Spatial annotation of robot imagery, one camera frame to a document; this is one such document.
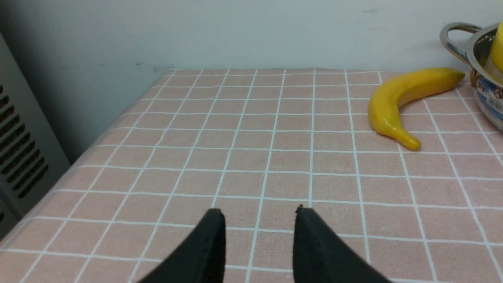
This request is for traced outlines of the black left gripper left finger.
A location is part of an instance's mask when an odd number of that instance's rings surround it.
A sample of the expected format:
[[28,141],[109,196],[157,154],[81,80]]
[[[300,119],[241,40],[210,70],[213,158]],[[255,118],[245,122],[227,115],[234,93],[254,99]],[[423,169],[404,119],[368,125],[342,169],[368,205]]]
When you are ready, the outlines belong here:
[[222,283],[226,264],[226,224],[219,208],[210,208],[196,227],[140,283]]

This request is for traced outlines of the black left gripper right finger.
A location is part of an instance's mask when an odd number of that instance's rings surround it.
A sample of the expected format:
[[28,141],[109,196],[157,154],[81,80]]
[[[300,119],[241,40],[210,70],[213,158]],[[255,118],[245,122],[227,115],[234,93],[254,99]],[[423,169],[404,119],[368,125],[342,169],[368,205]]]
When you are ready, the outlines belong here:
[[390,283],[345,244],[313,208],[299,206],[295,213],[295,283]]

